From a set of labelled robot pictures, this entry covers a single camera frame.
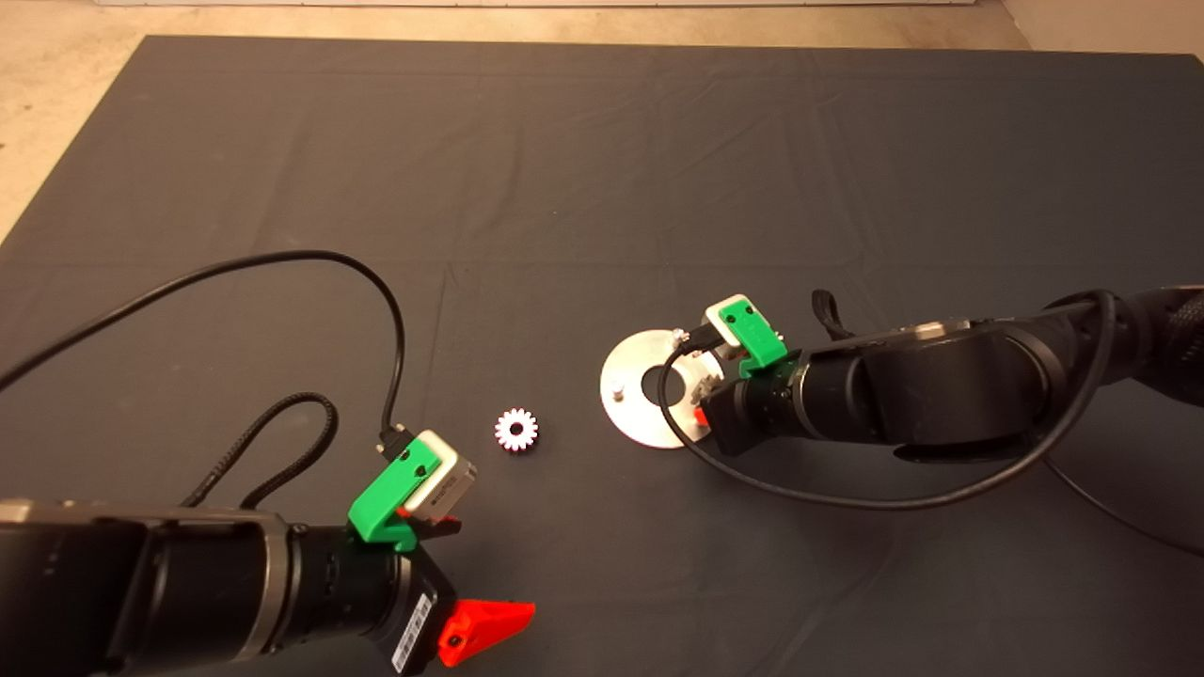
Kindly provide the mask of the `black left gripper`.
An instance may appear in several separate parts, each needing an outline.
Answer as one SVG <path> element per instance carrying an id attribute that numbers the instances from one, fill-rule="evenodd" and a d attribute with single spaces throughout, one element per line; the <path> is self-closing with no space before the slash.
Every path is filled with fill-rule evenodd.
<path id="1" fill-rule="evenodd" d="M 417 538 L 459 534 L 444 516 L 400 517 Z M 536 604 L 456 604 L 458 594 L 421 547 L 364 543 L 352 526 L 294 526 L 290 532 L 290 644 L 361 636 L 395 675 L 421 675 L 438 657 L 458 666 L 523 632 Z"/>

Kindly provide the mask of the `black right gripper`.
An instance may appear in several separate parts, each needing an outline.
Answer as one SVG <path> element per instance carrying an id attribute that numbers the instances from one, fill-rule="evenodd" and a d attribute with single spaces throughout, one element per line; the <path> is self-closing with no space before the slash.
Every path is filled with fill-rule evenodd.
<path id="1" fill-rule="evenodd" d="M 695 423 L 708 425 L 718 451 L 739 457 L 779 437 L 804 437 L 799 419 L 799 364 L 783 363 L 722 383 L 695 407 Z"/>

